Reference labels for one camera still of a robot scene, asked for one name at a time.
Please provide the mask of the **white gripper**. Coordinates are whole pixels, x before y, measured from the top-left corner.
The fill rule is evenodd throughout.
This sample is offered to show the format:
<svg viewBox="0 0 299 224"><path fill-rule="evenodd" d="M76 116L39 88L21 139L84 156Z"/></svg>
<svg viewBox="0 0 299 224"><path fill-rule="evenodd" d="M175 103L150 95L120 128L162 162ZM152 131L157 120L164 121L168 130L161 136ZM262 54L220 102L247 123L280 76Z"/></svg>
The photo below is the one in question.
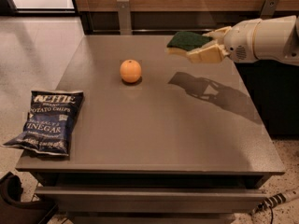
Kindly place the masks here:
<svg viewBox="0 0 299 224"><path fill-rule="evenodd" d="M247 20L237 25L225 26L208 33L209 42L216 42L206 48L193 49L186 53L192 63L220 63L229 51L229 58L235 63L254 63L257 58L254 54L255 30L261 19Z"/></svg>

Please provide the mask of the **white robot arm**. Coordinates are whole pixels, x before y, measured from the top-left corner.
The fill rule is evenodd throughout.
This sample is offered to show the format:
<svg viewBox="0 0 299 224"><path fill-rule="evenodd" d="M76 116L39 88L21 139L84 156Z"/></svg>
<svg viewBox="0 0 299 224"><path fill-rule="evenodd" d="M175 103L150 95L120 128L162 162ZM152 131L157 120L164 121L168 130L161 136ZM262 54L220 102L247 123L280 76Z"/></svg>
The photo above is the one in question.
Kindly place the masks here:
<svg viewBox="0 0 299 224"><path fill-rule="evenodd" d="M192 63L220 63L229 58L235 63L262 60L299 65L299 19L246 20L205 34L212 40L186 53Z"/></svg>

